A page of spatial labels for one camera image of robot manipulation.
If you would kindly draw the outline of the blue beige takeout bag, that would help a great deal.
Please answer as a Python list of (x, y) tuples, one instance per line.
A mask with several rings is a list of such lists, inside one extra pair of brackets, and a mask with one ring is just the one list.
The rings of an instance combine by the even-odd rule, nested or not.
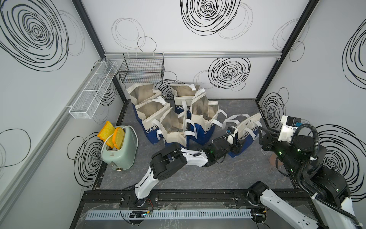
[(160, 128), (153, 121), (160, 121), (162, 115), (170, 108), (170, 103), (166, 102), (161, 96), (142, 102), (134, 107), (136, 119), (142, 126), (144, 134), (150, 143), (156, 144), (161, 139), (159, 134), (157, 134)]
[(210, 101), (204, 89), (199, 89), (191, 99), (191, 121), (197, 137), (193, 141), (205, 145), (213, 135), (215, 126), (225, 128), (227, 113), (219, 108), (218, 101)]
[(154, 88), (154, 84), (136, 83), (127, 88), (126, 91), (135, 106), (162, 95), (160, 90)]
[(223, 127), (226, 126), (227, 123), (235, 123), (238, 129), (237, 139), (243, 139), (243, 147), (242, 153), (249, 147), (251, 144), (259, 137), (258, 128), (262, 127), (260, 123), (260, 119), (262, 115), (260, 113), (256, 113), (252, 116), (248, 114), (235, 114), (227, 118)]
[(177, 143), (180, 147), (188, 149), (189, 140), (192, 137), (197, 138), (196, 127), (194, 122), (187, 118), (187, 111), (177, 114), (170, 107), (160, 119), (154, 119), (152, 123), (158, 126), (156, 135), (163, 138), (166, 147)]
[(188, 111), (191, 106), (191, 100), (196, 94), (205, 92), (200, 85), (194, 84), (170, 84), (173, 94), (175, 112), (177, 114)]

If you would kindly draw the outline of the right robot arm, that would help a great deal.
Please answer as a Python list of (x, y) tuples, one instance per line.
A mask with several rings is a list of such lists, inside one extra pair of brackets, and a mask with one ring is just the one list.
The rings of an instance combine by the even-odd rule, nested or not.
[(354, 216), (346, 179), (323, 165), (327, 149), (320, 145), (319, 134), (311, 124), (294, 129), (289, 141), (281, 141), (281, 132), (260, 127), (262, 149), (272, 151), (283, 163), (288, 176), (312, 200), (321, 218), (307, 218), (282, 200), (266, 184), (257, 181), (247, 193), (253, 206), (264, 205), (297, 229), (361, 229)]

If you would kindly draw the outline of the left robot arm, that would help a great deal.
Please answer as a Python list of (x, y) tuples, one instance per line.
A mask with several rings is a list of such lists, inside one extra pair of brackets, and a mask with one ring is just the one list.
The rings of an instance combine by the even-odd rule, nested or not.
[(219, 159), (225, 158), (229, 153), (240, 153), (243, 140), (238, 140), (237, 135), (225, 134), (212, 141), (200, 150), (188, 150), (178, 143), (172, 143), (164, 149), (153, 154), (148, 171), (132, 191), (134, 203), (144, 201), (155, 185), (170, 178), (185, 166), (210, 167), (219, 164)]

